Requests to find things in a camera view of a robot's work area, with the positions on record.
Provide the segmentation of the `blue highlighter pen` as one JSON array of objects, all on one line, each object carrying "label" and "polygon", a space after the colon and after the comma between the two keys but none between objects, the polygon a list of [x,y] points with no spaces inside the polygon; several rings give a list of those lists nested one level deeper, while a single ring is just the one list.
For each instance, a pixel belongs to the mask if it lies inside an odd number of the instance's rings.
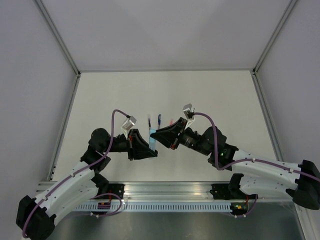
[{"label": "blue highlighter pen", "polygon": [[152,151],[156,151],[156,140],[154,138],[152,138],[151,136],[149,136],[149,148]]}]

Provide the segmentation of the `light blue highlighter cap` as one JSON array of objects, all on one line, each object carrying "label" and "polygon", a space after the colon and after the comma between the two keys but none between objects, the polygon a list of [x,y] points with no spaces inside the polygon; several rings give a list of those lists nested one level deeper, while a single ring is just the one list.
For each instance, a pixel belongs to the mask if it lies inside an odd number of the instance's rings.
[{"label": "light blue highlighter cap", "polygon": [[151,128],[151,129],[149,130],[149,136],[151,136],[152,134],[154,134],[156,131],[157,131],[156,129]]}]

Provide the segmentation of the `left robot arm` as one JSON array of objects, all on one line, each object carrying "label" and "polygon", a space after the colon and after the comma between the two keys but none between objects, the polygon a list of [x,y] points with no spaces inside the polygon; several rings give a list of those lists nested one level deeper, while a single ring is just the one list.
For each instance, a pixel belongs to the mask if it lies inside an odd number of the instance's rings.
[{"label": "left robot arm", "polygon": [[94,197],[104,199],[108,195],[109,181],[100,174],[111,160],[105,155],[107,149],[112,153],[127,153],[131,161],[158,155],[138,129],[131,129],[128,136],[116,137],[104,128],[95,129],[86,152],[67,176],[37,196],[26,195],[19,201],[15,222],[24,238],[47,239],[74,208]]}]

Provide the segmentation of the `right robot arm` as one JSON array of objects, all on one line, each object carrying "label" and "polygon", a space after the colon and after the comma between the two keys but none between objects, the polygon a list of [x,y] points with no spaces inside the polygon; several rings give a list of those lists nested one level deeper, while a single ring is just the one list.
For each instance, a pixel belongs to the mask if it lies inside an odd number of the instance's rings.
[{"label": "right robot arm", "polygon": [[320,208],[320,172],[309,160],[300,164],[260,158],[227,143],[217,127],[210,126],[199,134],[180,118],[174,124],[150,135],[168,149],[180,145],[208,157],[208,163],[219,171],[230,171],[228,194],[235,199],[248,196],[290,197],[306,209]]}]

